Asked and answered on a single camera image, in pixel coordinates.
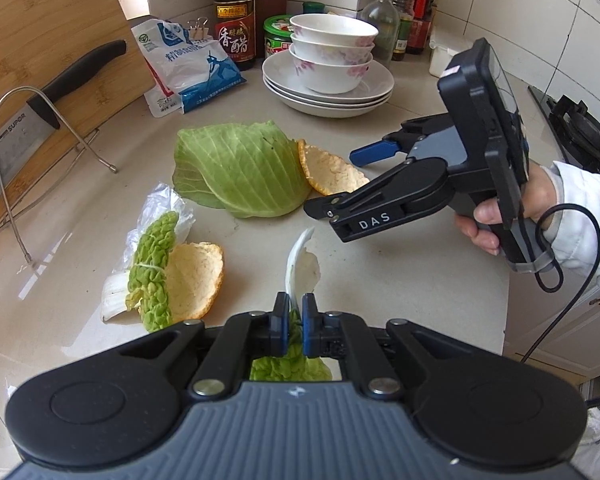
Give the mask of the person right forearm white sleeve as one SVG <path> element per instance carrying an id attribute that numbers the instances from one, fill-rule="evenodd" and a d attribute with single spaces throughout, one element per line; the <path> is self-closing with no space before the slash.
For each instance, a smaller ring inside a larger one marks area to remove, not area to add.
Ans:
<path id="1" fill-rule="evenodd" d="M 558 203 L 575 204 L 592 214 L 558 212 L 545 237 L 561 266 L 581 276 L 595 270 L 594 282 L 600 288 L 600 174 L 564 162 L 554 162 L 543 171 L 554 185 Z"/>

